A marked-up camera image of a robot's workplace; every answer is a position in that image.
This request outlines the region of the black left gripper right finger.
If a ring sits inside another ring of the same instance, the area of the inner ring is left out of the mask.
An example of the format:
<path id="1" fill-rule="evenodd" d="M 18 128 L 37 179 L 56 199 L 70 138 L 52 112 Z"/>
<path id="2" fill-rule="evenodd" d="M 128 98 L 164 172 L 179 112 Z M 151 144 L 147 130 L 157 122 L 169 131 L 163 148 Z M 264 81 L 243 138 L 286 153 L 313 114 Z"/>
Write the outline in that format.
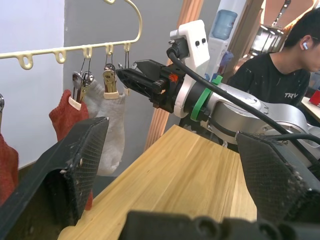
<path id="1" fill-rule="evenodd" d="M 236 142 L 247 189 L 262 218 L 320 221 L 320 181 L 288 147 L 242 132 Z"/>

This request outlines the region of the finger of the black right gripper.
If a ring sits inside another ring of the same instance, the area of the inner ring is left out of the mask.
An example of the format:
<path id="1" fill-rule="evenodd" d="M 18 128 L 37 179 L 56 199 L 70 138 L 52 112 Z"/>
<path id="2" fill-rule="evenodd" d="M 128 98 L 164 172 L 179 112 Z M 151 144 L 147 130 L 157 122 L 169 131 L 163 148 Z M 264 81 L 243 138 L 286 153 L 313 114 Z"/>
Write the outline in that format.
<path id="1" fill-rule="evenodd" d="M 128 89 L 148 98 L 151 98 L 155 93 L 153 87 L 155 75 L 153 73 L 147 73 L 133 68 L 119 68 L 115 70 L 115 73 L 123 85 Z"/>
<path id="2" fill-rule="evenodd" d="M 131 68 L 140 71 L 143 75 L 151 80 L 159 80 L 161 69 L 165 65 L 151 59 L 135 61 Z"/>

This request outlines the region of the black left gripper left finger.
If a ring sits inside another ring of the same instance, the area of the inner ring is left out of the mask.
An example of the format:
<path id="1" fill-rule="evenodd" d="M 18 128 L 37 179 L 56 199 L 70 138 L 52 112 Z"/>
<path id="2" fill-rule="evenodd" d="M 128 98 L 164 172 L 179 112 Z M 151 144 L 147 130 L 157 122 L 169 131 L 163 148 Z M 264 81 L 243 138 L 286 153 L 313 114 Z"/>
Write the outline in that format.
<path id="1" fill-rule="evenodd" d="M 0 208 L 3 240 L 56 240 L 82 217 L 97 175 L 109 119 L 76 123 L 46 150 Z"/>

